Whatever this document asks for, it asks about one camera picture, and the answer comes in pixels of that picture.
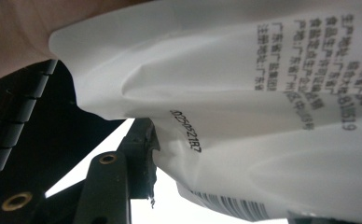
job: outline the skin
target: skin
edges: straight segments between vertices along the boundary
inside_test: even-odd
[[[52,32],[77,21],[147,0],[0,0],[0,77],[56,59]]]

